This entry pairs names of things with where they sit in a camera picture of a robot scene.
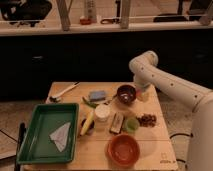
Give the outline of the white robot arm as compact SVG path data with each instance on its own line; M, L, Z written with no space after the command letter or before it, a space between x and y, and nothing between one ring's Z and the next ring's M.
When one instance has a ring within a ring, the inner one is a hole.
M146 51L129 62L135 86L154 85L194 113L186 171L213 171L213 90L157 68L158 56Z

